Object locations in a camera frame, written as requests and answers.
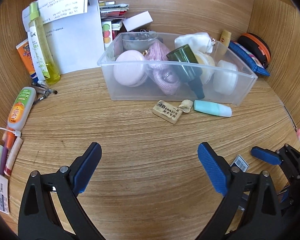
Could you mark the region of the small white box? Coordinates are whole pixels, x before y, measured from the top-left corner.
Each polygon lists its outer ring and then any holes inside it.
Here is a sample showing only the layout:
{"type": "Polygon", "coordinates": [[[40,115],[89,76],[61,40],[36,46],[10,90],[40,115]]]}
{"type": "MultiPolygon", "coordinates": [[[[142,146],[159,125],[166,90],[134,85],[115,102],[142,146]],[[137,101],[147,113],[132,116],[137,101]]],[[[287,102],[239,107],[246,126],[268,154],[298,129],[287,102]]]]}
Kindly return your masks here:
{"type": "Polygon", "coordinates": [[[126,31],[133,31],[152,22],[153,18],[151,17],[150,13],[148,11],[144,11],[130,18],[126,18],[123,20],[123,25],[126,31]]]}

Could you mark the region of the purple pen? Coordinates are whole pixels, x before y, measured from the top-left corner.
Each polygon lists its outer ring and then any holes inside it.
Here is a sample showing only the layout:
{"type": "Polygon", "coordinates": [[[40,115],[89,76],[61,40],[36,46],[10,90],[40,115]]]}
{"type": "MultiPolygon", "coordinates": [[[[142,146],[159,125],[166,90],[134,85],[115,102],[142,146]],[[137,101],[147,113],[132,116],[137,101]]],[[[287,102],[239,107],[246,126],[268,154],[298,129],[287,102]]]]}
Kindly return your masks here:
{"type": "Polygon", "coordinates": [[[7,155],[8,155],[8,148],[4,146],[2,148],[2,153],[0,155],[0,174],[4,174],[4,169],[6,165],[6,160],[7,160],[7,155]]]}

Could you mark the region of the small clear bowl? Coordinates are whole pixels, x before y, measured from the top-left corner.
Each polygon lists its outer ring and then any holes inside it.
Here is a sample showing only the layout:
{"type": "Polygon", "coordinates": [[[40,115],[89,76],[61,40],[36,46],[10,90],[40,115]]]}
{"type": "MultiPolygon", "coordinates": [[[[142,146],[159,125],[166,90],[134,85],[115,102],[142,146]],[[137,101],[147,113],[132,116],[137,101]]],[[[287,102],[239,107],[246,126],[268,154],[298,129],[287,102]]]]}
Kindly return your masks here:
{"type": "Polygon", "coordinates": [[[141,53],[148,50],[156,41],[158,34],[156,32],[130,32],[122,34],[122,44],[124,51],[137,50],[141,53]]]}

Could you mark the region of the tan 4B eraser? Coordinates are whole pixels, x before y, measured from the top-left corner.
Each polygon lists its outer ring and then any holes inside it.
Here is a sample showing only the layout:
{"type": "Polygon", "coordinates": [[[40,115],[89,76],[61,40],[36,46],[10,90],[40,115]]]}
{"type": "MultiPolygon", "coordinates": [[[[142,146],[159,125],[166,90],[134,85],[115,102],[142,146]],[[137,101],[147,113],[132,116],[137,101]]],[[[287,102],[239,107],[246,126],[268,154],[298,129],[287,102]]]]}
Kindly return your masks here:
{"type": "Polygon", "coordinates": [[[177,123],[183,113],[178,107],[163,100],[160,100],[155,104],[152,108],[152,112],[173,125],[177,123]]]}

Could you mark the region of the orange sunscreen tube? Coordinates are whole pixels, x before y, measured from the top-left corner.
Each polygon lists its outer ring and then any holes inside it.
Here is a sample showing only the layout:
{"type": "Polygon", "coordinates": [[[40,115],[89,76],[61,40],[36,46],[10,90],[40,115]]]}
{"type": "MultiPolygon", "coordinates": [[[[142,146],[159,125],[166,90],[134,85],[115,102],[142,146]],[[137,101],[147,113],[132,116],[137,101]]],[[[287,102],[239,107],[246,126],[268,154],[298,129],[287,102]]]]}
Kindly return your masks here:
{"type": "Polygon", "coordinates": [[[37,73],[34,69],[34,65],[32,62],[32,57],[31,57],[31,52],[30,52],[30,46],[29,46],[29,42],[28,39],[25,39],[23,42],[21,42],[20,44],[18,44],[16,46],[17,52],[26,68],[26,70],[28,71],[32,81],[34,83],[38,82],[38,76],[37,73]]]}

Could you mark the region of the green spray bottle black cap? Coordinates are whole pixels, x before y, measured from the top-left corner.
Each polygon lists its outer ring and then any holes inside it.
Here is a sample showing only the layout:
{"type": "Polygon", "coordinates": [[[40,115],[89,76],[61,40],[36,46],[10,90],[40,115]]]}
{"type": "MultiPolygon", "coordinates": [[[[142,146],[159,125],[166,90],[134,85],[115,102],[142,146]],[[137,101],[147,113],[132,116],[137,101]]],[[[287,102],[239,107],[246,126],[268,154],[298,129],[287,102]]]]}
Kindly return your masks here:
{"type": "Polygon", "coordinates": [[[176,48],[166,55],[169,61],[179,62],[175,66],[175,72],[181,82],[188,84],[198,99],[205,98],[203,83],[200,79],[203,71],[201,67],[193,67],[190,64],[198,64],[194,52],[188,44],[176,48]]]}

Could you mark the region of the cream lip balm stick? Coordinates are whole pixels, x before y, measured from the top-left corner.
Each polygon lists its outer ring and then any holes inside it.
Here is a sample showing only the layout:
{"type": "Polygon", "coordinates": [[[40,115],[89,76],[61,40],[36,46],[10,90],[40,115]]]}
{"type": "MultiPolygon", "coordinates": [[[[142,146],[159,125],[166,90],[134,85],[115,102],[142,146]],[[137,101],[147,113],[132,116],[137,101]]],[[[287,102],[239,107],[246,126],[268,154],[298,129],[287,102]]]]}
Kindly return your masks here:
{"type": "Polygon", "coordinates": [[[20,150],[22,144],[23,144],[23,140],[20,137],[17,137],[14,144],[13,144],[13,146],[12,146],[12,148],[11,148],[11,150],[10,150],[10,153],[8,155],[6,165],[5,165],[5,168],[4,168],[4,174],[6,176],[11,175],[13,165],[15,163],[16,157],[19,153],[19,150],[20,150]]]}

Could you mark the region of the white drawstring cloth pouch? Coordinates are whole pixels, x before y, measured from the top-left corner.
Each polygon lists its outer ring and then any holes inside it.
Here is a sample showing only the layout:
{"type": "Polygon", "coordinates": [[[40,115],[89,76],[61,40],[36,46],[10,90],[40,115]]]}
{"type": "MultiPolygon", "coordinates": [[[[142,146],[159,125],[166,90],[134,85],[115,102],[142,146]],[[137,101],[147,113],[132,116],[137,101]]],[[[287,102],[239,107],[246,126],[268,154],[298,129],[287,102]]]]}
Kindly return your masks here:
{"type": "Polygon", "coordinates": [[[175,48],[179,48],[186,44],[189,45],[193,52],[200,51],[202,53],[211,54],[216,42],[206,32],[181,35],[174,40],[175,48]]]}

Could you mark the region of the clear plastic storage bin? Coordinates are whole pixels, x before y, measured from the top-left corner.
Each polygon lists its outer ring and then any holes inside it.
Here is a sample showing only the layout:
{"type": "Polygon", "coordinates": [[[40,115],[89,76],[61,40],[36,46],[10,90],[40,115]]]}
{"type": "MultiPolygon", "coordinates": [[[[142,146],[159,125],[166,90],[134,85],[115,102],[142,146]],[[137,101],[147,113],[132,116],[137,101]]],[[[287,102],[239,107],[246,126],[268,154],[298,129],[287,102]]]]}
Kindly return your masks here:
{"type": "Polygon", "coordinates": [[[181,101],[206,100],[218,103],[230,103],[239,105],[252,89],[257,80],[257,75],[230,49],[225,55],[220,53],[221,42],[216,41],[210,55],[215,61],[214,71],[219,70],[217,63],[220,60],[235,64],[238,68],[238,80],[235,90],[231,95],[217,93],[213,89],[213,78],[203,85],[205,98],[198,99],[188,84],[181,82],[174,67],[179,62],[169,61],[166,55],[175,50],[174,40],[181,36],[169,33],[157,33],[158,38],[142,54],[145,57],[146,81],[138,87],[126,87],[119,84],[113,73],[114,65],[118,56],[125,52],[122,44],[122,34],[119,34],[110,44],[108,49],[98,60],[98,65],[102,68],[103,76],[106,81],[107,89],[112,100],[165,100],[181,101]]]}

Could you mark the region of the teal white small tube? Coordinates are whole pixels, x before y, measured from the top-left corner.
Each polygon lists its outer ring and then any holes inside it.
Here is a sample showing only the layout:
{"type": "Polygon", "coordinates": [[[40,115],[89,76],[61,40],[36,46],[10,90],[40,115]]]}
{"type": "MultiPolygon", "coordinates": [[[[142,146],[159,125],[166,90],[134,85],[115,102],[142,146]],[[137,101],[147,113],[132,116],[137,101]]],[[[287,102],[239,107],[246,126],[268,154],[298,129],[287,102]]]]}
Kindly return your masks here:
{"type": "Polygon", "coordinates": [[[227,118],[232,117],[232,109],[220,103],[195,100],[193,103],[193,107],[197,112],[227,118]]]}

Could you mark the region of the cream jar with lid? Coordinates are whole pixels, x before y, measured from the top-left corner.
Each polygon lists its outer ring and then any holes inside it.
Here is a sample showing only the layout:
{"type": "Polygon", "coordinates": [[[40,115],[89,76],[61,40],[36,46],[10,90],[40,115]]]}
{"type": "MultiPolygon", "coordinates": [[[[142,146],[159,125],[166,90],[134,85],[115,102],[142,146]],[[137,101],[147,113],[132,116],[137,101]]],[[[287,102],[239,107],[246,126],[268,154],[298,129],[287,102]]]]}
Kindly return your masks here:
{"type": "Polygon", "coordinates": [[[211,69],[211,67],[216,66],[215,61],[210,55],[202,53],[200,51],[195,51],[194,55],[198,63],[204,65],[204,67],[202,68],[200,79],[202,84],[205,85],[211,80],[211,77],[215,72],[213,69],[211,69]]]}

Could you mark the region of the small yellow lotion tube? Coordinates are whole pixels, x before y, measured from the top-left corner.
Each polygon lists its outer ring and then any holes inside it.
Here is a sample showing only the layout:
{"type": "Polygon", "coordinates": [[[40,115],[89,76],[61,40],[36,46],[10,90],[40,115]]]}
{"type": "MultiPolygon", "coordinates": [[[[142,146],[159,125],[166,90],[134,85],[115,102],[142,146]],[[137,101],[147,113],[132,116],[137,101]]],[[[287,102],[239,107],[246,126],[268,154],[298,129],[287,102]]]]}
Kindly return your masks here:
{"type": "Polygon", "coordinates": [[[228,48],[229,48],[229,44],[230,44],[230,41],[231,41],[231,36],[232,36],[232,33],[227,31],[227,30],[223,30],[222,33],[221,33],[219,41],[222,44],[220,46],[220,53],[222,55],[225,55],[228,48]]]}

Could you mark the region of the pink round jar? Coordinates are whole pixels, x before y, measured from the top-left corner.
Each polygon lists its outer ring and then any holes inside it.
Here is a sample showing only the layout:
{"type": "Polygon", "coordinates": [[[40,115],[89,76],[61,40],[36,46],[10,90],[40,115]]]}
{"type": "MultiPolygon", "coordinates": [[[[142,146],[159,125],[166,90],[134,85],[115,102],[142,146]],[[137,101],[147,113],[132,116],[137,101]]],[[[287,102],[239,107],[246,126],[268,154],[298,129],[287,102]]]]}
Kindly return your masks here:
{"type": "Polygon", "coordinates": [[[145,57],[137,50],[127,50],[121,53],[113,68],[115,80],[126,87],[142,85],[148,77],[144,61],[145,57]]]}

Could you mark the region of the metal pens and clip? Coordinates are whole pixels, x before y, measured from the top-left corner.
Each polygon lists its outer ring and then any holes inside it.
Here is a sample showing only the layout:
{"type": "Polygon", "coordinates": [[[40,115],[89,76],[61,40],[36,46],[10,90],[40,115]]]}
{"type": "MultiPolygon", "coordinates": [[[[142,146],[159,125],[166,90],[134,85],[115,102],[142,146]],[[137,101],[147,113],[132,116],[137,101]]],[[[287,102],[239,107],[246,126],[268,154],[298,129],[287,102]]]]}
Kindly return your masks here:
{"type": "Polygon", "coordinates": [[[38,98],[34,101],[33,105],[36,105],[37,103],[41,102],[42,100],[46,99],[52,94],[58,94],[58,91],[50,88],[45,81],[33,82],[32,87],[36,90],[36,93],[38,94],[38,98]]]}

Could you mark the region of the white paper stand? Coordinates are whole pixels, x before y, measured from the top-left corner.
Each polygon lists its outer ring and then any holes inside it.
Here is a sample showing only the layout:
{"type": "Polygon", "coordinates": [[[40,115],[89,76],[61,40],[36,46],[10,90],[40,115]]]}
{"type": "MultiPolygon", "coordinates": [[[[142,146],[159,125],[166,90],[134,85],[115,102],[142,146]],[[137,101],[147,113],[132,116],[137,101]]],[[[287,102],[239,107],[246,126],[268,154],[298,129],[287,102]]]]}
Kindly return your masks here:
{"type": "Polygon", "coordinates": [[[38,0],[37,4],[59,72],[97,67],[104,52],[98,0],[38,0]]]}

